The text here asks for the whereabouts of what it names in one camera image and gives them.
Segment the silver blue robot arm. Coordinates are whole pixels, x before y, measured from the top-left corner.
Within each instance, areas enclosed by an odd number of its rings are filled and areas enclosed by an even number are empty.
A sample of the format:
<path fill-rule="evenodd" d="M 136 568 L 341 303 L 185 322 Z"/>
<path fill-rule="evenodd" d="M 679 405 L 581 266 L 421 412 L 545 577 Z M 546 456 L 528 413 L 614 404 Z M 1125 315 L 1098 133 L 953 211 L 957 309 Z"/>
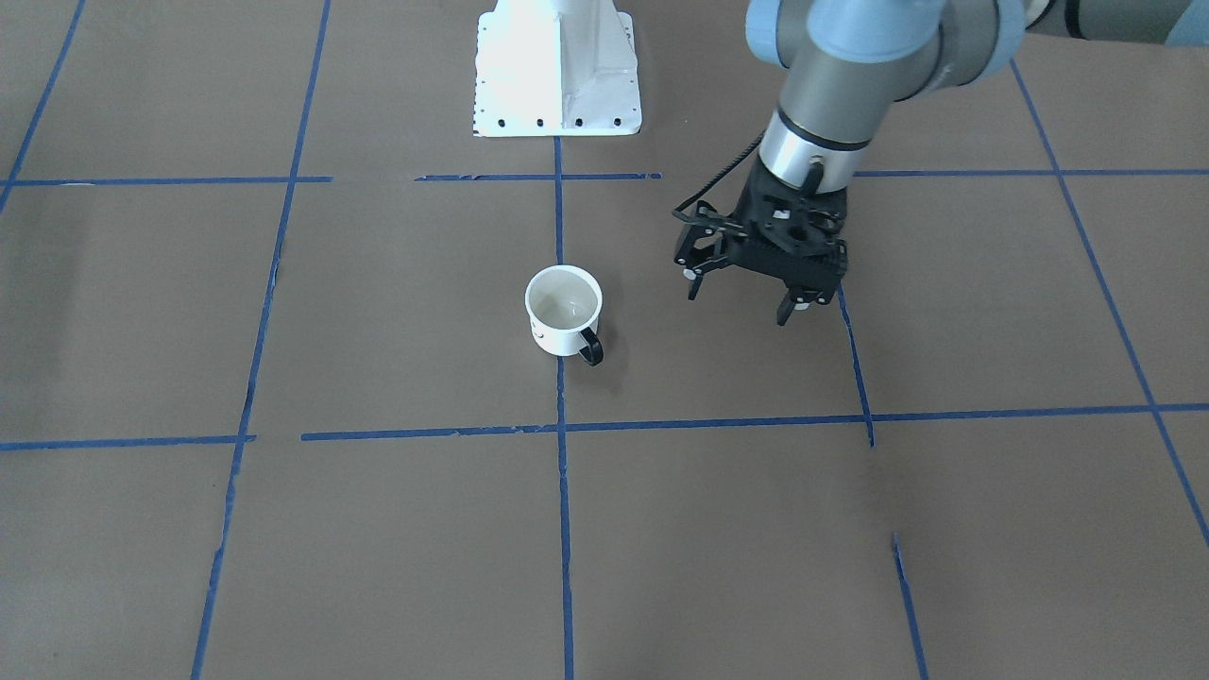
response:
<path fill-rule="evenodd" d="M 696 298 L 744 267 L 785 286 L 783 325 L 832 301 L 849 270 L 848 189 L 893 103 L 988 77 L 1029 33 L 1084 42 L 1207 45 L 1204 1 L 752 1 L 744 35 L 787 77 L 731 212 L 702 191 L 673 211 L 673 263 Z"/>

